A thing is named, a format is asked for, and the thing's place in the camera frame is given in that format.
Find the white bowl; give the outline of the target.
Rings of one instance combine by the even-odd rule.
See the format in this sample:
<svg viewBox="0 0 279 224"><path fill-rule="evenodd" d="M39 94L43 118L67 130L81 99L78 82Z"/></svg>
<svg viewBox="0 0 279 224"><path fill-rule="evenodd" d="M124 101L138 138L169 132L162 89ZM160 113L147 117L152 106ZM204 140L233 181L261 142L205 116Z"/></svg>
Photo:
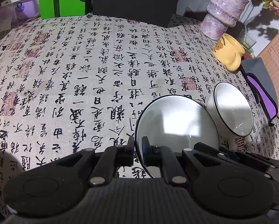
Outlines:
<svg viewBox="0 0 279 224"><path fill-rule="evenodd" d="M148 176L159 178L160 169L145 166L142 138L151 146L169 147L180 156L184 148L198 142L219 149L219 134L210 114L196 101L180 95L162 96L150 102L141 113L135 128L137 157Z"/></svg>
<svg viewBox="0 0 279 224"><path fill-rule="evenodd" d="M254 119L251 107L243 93L234 85L218 83L206 104L219 135L226 138L248 136Z"/></svg>

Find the grey purple pouch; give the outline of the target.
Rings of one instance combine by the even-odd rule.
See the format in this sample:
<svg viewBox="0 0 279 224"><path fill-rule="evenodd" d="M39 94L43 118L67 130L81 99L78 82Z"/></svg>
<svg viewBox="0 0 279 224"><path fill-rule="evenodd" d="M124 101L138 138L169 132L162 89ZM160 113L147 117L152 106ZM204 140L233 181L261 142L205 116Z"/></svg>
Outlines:
<svg viewBox="0 0 279 224"><path fill-rule="evenodd" d="M240 65L244 79L248 83L255 97L256 103L260 103L270 127L278 114L278 98L273 82L261 58L242 60Z"/></svg>

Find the yellow mug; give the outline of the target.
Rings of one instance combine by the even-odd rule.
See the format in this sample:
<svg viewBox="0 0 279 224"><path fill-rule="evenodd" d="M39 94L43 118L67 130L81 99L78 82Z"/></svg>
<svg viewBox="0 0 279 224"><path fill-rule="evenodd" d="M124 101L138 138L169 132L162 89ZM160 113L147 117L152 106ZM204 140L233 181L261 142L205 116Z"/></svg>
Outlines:
<svg viewBox="0 0 279 224"><path fill-rule="evenodd" d="M234 72L241 65L245 54L243 46L232 36L224 33L213 48L213 55L228 71Z"/></svg>

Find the glass cup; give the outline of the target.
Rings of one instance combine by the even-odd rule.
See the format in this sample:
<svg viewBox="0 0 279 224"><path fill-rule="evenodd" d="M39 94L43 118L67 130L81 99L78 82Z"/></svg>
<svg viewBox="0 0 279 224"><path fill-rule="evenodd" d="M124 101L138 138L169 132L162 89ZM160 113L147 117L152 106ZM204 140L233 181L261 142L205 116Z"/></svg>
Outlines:
<svg viewBox="0 0 279 224"><path fill-rule="evenodd" d="M247 53L254 56L253 46L256 44L256 40L248 32L242 29L237 40Z"/></svg>

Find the black paper bag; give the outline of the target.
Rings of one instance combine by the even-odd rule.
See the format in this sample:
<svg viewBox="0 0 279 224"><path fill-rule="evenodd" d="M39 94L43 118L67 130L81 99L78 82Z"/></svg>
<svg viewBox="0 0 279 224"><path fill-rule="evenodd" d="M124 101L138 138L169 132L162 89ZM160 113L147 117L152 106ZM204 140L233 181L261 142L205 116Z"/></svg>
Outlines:
<svg viewBox="0 0 279 224"><path fill-rule="evenodd" d="M93 0L93 14L167 28L179 0Z"/></svg>

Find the purple ceramic vase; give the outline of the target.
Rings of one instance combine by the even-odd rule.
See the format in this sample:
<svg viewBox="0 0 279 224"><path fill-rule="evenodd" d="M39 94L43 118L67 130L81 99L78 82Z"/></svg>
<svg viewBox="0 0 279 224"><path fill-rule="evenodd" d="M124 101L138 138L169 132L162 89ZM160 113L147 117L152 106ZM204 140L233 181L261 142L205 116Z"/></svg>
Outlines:
<svg viewBox="0 0 279 224"><path fill-rule="evenodd" d="M200 31L218 41L228 27L235 27L249 0L209 0L207 14L200 23Z"/></svg>

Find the purple tissue pack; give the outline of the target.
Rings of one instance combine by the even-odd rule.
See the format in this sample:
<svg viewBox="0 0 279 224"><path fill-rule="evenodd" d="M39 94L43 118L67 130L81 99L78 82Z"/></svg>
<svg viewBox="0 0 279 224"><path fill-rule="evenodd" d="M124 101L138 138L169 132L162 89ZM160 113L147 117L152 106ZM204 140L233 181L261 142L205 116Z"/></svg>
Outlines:
<svg viewBox="0 0 279 224"><path fill-rule="evenodd" d="M0 6L0 33L19 21L37 17L40 14L39 0L20 0L7 6Z"/></svg>

